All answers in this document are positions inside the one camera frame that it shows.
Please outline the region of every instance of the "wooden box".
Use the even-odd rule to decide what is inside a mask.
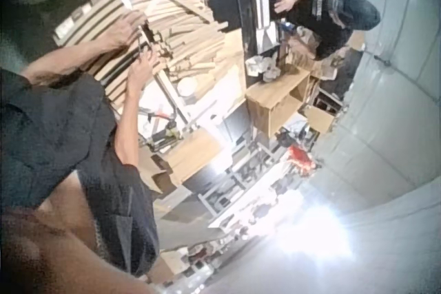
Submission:
[[[291,66],[275,81],[251,86],[246,98],[254,127],[272,137],[304,103],[308,84],[309,71]]]

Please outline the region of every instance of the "bright light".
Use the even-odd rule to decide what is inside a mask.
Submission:
[[[278,241],[287,253],[303,252],[317,258],[351,255],[345,230],[325,207],[310,209],[298,224],[281,228]]]
[[[298,191],[289,190],[278,197],[278,204],[272,207],[268,215],[260,219],[256,225],[250,227],[250,236],[272,235],[276,232],[276,226],[287,215],[292,215],[301,207],[303,196]]]

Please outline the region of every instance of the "sleeve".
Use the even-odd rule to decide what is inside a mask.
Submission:
[[[351,33],[342,32],[336,35],[329,35],[323,38],[319,46],[316,48],[316,61],[323,60],[338,51],[340,48],[346,45]]]

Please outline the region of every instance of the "wood stack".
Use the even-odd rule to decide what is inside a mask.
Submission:
[[[132,0],[134,10],[146,11],[151,0]],[[218,23],[205,5],[206,0],[160,0],[147,14],[152,47],[160,62],[154,74],[165,70],[171,82],[222,69],[216,55],[224,45],[221,32],[227,23]],[[121,0],[94,0],[83,6],[57,28],[54,39],[59,46],[71,46],[98,38],[126,9]],[[105,87],[115,109],[122,106],[130,64],[138,56],[139,42],[128,48],[104,54],[82,67]]]

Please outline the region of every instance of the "hand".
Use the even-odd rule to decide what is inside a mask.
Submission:
[[[158,56],[153,51],[144,51],[139,59],[130,66],[127,77],[127,92],[139,94],[144,85],[153,76],[153,67]]]
[[[293,8],[296,0],[277,0],[274,4],[274,11],[276,13],[281,13],[284,11],[289,11]]]
[[[101,40],[109,50],[129,46],[138,37],[138,27],[146,21],[147,17],[144,13],[128,12],[103,33]]]

